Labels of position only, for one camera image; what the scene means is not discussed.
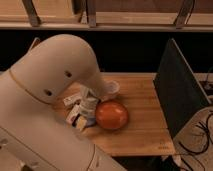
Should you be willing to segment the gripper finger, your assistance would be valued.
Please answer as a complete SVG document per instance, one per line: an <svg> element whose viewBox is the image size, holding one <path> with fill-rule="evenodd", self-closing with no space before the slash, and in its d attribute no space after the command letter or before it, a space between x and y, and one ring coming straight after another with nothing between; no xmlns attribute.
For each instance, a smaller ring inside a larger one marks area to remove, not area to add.
<svg viewBox="0 0 213 171"><path fill-rule="evenodd" d="M84 116L79 115L76 120L76 128L79 131L82 131L86 127L86 124L87 124L86 118Z"/></svg>
<svg viewBox="0 0 213 171"><path fill-rule="evenodd" d="M66 122L69 124L73 124L76 120L77 117L79 116L79 105L75 105L72 110L69 112L69 114L66 117Z"/></svg>

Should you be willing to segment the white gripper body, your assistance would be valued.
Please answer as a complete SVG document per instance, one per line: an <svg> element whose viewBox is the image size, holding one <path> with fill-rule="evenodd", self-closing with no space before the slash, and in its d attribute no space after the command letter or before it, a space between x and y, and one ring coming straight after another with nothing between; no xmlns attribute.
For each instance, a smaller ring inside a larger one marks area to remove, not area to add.
<svg viewBox="0 0 213 171"><path fill-rule="evenodd" d="M92 90L87 87L80 89L80 95L80 113L87 118L94 118L99 99L93 94Z"/></svg>

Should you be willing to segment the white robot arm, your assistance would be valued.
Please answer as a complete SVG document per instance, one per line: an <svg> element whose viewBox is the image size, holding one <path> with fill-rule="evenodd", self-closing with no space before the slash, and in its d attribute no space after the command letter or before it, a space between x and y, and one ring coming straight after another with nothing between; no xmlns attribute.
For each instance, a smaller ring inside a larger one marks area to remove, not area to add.
<svg viewBox="0 0 213 171"><path fill-rule="evenodd" d="M108 95L96 56L82 38L42 41L0 74L0 144L34 171L126 171L53 110L73 83Z"/></svg>

